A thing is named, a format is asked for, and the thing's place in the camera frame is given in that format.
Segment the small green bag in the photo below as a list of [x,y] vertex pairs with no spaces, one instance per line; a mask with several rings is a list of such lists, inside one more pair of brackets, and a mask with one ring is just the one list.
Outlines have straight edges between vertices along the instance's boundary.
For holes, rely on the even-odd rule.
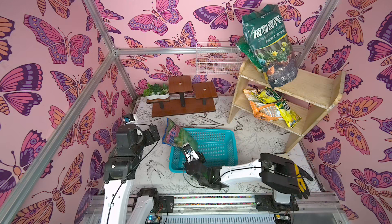
[[256,67],[256,70],[262,73],[265,72],[265,65],[260,63],[259,59],[254,55],[253,51],[251,50],[251,47],[247,43],[244,36],[241,36],[239,38],[238,42],[236,43],[236,46],[242,53],[244,53],[248,57],[251,63]]

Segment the blue green soil bag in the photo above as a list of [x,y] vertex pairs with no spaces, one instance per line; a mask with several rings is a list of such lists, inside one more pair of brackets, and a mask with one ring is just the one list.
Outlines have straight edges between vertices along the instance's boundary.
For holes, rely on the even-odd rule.
[[166,118],[166,127],[164,135],[162,137],[162,143],[167,144],[178,149],[181,149],[184,153],[188,152],[190,148],[193,151],[198,152],[198,142],[181,126],[177,125],[171,119]]

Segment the orange white fertilizer bag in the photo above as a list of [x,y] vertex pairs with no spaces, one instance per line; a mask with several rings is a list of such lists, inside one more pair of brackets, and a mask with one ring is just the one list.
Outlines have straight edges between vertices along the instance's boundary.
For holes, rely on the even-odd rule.
[[255,118],[268,122],[283,120],[275,104],[263,104],[256,101],[250,101],[249,103]]

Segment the dark green soil bag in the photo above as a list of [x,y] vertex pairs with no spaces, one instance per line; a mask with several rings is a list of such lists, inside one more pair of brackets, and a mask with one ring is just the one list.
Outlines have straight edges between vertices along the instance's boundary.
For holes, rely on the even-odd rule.
[[246,43],[272,88],[292,82],[298,74],[296,55],[278,5],[242,17]]

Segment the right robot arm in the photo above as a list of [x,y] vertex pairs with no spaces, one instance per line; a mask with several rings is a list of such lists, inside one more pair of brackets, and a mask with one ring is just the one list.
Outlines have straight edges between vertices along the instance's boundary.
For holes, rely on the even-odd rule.
[[270,196],[255,198],[258,211],[279,213],[298,211],[296,198],[307,199],[310,190],[304,181],[313,177],[292,160],[270,153],[250,163],[235,166],[207,167],[202,153],[191,151],[185,155],[184,171],[196,178],[201,188],[221,190],[237,183],[260,181],[272,189]]

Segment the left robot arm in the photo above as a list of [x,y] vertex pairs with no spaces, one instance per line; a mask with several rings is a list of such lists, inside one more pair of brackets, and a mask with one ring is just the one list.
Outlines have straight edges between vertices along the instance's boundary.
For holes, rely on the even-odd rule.
[[136,170],[146,157],[143,150],[149,145],[156,146],[159,140],[155,125],[148,125],[146,130],[139,124],[119,127],[117,144],[104,166],[102,224],[145,224],[152,213],[162,217],[161,223],[168,221],[174,210],[174,197],[160,196],[157,188],[142,188],[134,197],[131,213],[127,213]]

